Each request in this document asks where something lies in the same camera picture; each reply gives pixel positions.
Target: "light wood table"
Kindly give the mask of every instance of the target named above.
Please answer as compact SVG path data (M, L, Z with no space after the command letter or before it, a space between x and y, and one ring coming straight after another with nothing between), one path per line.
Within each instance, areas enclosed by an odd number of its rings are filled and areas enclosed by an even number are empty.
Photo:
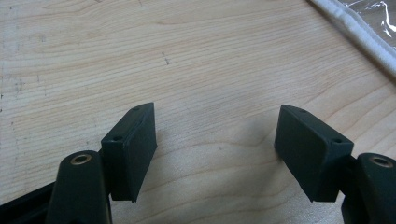
M341 223L274 152L280 105L396 158L395 78L298 1L3 0L0 203L155 103L158 145L114 223Z

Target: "clamp jaw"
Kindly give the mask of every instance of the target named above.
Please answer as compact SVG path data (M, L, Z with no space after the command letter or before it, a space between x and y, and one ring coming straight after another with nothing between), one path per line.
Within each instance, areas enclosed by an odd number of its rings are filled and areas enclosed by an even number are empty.
M396 161L351 156L353 142L309 112L282 105L275 149L311 202L345 195L345 223L396 223Z
M136 202L157 148L154 104L129 110L101 143L64 158L55 183L0 206L0 222L112 223L108 195Z

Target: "screw hole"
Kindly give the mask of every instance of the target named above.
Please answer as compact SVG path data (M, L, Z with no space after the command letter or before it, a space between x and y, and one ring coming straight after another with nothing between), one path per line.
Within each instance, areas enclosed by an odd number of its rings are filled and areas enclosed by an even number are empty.
M88 154L81 154L76 156L75 158L73 158L70 163L72 163L73 165L81 165L84 164L87 161L90 161L92 158L91 155Z
M386 168L391 168L391 167L393 167L393 164L392 164L390 161L388 161L388 160L386 160L386 159L384 159L384 158L372 157L372 158L370 158L370 159L371 159L371 161L372 161L373 163L375 163L375 164L377 164L377 165L379 165L379 166L386 167Z
M113 137L113 140L114 140L114 141L120 141L121 139L122 139L121 136L114 136L114 137Z
M342 143L343 140L339 139L339 138L334 138L333 139L334 143Z

